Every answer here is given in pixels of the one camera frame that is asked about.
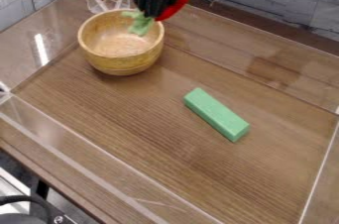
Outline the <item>clear acrylic tray wall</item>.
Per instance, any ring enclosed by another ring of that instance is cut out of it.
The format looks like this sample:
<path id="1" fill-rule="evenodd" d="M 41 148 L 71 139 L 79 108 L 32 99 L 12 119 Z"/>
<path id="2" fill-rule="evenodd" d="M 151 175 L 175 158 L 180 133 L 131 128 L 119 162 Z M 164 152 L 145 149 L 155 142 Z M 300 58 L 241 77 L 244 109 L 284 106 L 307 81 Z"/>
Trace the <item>clear acrylic tray wall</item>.
<path id="1" fill-rule="evenodd" d="M 339 224 L 339 56 L 187 7 L 155 65 L 113 77 L 88 17 L 56 0 L 0 33 L 0 149 L 103 224 Z M 251 124 L 236 142 L 195 88 Z"/>

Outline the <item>black metal table leg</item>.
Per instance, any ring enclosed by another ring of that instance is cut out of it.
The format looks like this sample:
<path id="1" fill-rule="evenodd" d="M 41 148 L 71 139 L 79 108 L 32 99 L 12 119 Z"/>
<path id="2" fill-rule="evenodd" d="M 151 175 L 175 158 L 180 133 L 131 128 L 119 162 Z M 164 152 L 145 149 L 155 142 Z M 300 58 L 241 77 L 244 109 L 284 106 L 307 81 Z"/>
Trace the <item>black metal table leg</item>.
<path id="1" fill-rule="evenodd" d="M 44 198 L 48 199 L 48 195 L 49 195 L 49 186 L 45 184 L 45 182 L 42 180 L 37 180 L 37 184 L 36 184 L 36 194 Z"/>

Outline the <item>wooden bowl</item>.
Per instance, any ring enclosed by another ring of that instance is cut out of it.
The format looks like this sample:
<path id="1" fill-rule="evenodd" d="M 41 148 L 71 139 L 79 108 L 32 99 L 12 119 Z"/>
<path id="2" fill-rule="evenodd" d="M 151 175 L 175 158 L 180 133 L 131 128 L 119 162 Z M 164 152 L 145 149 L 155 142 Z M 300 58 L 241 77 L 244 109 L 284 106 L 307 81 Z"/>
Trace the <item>wooden bowl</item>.
<path id="1" fill-rule="evenodd" d="M 144 71 L 159 60 L 164 47 L 164 26 L 155 22 L 144 36 L 129 32 L 132 9 L 91 16 L 81 24 L 77 40 L 84 58 L 100 72 L 125 76 Z"/>

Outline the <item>clear acrylic corner bracket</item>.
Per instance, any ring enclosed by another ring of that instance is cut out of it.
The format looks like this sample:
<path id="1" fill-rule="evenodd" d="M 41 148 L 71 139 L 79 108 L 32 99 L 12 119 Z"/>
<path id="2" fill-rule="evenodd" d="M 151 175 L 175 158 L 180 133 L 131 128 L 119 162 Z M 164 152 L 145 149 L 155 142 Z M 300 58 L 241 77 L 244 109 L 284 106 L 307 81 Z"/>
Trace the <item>clear acrylic corner bracket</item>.
<path id="1" fill-rule="evenodd" d="M 131 9 L 131 0 L 85 0 L 87 8 L 93 14 L 101 12 L 117 10 L 117 9 Z"/>

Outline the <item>green rectangular block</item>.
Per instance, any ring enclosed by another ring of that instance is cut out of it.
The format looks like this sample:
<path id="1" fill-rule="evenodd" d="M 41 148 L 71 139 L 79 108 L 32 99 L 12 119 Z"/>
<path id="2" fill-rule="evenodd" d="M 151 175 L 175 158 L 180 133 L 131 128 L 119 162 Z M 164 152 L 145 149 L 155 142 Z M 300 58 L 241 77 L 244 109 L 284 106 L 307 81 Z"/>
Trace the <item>green rectangular block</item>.
<path id="1" fill-rule="evenodd" d="M 236 142 L 249 131 L 251 124 L 201 88 L 187 93 L 183 101 L 231 142 Z"/>

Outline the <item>red plush fruit green leaf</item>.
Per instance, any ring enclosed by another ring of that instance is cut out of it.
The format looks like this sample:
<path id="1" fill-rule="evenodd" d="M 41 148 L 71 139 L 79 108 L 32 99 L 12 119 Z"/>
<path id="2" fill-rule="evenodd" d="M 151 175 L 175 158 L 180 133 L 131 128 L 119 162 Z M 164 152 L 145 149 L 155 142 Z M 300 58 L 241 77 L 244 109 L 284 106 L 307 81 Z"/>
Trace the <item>red plush fruit green leaf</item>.
<path id="1" fill-rule="evenodd" d="M 171 18 L 181 10 L 188 1 L 189 0 L 176 0 L 157 17 L 145 17 L 144 13 L 140 11 L 123 11 L 121 16 L 132 19 L 128 32 L 139 37 L 143 37 L 148 33 L 153 23 Z"/>

